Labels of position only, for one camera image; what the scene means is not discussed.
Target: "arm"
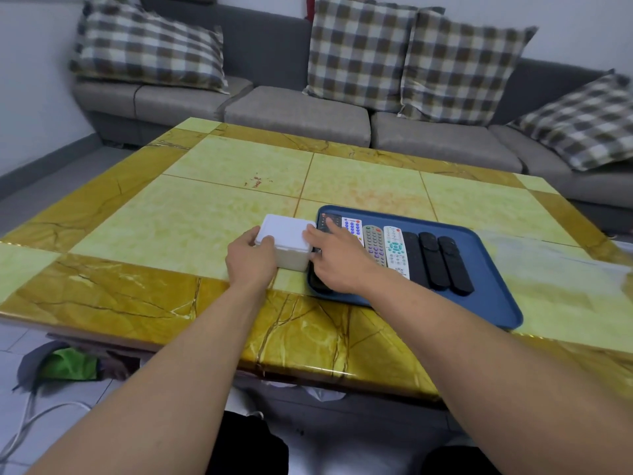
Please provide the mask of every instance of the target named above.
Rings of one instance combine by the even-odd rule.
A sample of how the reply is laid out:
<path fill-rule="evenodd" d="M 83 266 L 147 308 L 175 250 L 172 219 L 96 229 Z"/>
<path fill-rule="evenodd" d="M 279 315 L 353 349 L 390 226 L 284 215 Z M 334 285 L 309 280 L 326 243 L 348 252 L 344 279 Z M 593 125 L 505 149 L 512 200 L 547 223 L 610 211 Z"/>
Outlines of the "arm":
<path fill-rule="evenodd" d="M 415 353 L 455 418 L 507 474 L 620 474 L 633 465 L 633 412 L 579 370 L 520 343 L 461 306 L 378 266 L 328 220 L 305 238 L 321 248 L 328 287 L 372 304 Z M 348 266 L 363 277 L 352 279 Z"/>
<path fill-rule="evenodd" d="M 235 368 L 275 271 L 259 227 L 228 247 L 230 288 L 60 438 L 29 475 L 203 474 Z"/>

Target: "forearm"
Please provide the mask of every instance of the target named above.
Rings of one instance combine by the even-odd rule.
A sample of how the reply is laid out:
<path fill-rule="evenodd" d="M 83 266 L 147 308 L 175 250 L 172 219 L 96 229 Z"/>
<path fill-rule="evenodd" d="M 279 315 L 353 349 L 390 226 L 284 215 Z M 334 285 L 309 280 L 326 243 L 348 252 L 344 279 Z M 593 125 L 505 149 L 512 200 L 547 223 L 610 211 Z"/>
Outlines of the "forearm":
<path fill-rule="evenodd" d="M 204 473 L 264 295 L 229 288 L 29 473 Z"/>
<path fill-rule="evenodd" d="M 377 273 L 373 286 L 381 290 L 364 295 L 501 471 L 628 469 L 633 421 L 624 402 L 442 296 L 395 272 Z"/>

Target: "white wall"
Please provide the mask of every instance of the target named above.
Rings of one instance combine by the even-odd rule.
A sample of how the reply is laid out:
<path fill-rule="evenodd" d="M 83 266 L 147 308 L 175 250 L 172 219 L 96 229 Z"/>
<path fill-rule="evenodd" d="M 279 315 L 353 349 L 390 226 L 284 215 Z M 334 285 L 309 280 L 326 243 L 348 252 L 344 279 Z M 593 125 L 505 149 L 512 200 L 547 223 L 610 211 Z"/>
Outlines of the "white wall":
<path fill-rule="evenodd" d="M 633 76 L 633 0 L 378 0 L 443 6 L 456 21 L 522 28 L 537 25 L 524 56 Z M 305 0 L 218 0 L 219 3 L 305 16 Z"/>
<path fill-rule="evenodd" d="M 67 69 L 81 8 L 0 2 L 0 175 L 94 133 Z"/>

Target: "white remote control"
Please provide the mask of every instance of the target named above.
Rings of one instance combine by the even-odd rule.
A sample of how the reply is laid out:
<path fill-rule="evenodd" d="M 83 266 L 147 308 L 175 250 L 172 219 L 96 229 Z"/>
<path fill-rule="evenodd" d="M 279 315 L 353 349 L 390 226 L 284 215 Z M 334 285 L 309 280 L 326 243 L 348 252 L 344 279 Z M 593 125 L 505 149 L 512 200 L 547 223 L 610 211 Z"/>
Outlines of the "white remote control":
<path fill-rule="evenodd" d="M 355 218 L 341 218 L 341 226 L 349 231 L 354 237 L 358 238 L 358 241 L 365 246 L 365 240 L 363 239 L 363 224 L 360 220 Z"/>
<path fill-rule="evenodd" d="M 409 280 L 409 261 L 402 230 L 396 227 L 384 227 L 387 267 L 397 271 Z"/>

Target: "gray remote control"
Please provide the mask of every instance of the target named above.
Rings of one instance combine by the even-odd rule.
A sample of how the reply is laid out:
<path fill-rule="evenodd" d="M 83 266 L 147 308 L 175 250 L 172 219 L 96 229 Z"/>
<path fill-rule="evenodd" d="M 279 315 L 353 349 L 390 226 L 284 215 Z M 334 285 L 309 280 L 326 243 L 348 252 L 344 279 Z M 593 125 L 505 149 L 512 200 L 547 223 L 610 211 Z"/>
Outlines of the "gray remote control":
<path fill-rule="evenodd" d="M 367 252 L 374 257 L 376 263 L 386 267 L 385 238 L 382 229 L 375 225 L 365 225 L 363 227 L 363 235 Z"/>

